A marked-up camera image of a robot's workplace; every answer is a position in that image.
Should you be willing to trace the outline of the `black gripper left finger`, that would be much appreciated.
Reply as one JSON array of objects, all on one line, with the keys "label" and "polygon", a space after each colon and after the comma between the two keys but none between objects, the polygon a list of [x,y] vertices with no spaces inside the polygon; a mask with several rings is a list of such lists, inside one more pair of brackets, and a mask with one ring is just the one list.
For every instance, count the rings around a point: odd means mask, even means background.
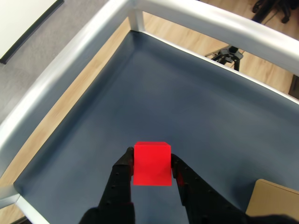
[{"label": "black gripper left finger", "polygon": [[134,148],[129,147],[125,154],[113,165],[99,208],[116,205],[130,205],[131,178],[134,174]]}]

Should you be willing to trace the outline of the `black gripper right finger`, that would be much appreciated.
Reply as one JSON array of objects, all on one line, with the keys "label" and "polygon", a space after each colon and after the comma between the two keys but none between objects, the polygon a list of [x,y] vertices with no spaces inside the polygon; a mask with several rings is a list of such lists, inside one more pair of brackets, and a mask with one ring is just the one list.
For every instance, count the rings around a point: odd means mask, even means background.
[{"label": "black gripper right finger", "polygon": [[248,216],[231,204],[178,156],[171,169],[190,224],[247,224]]}]

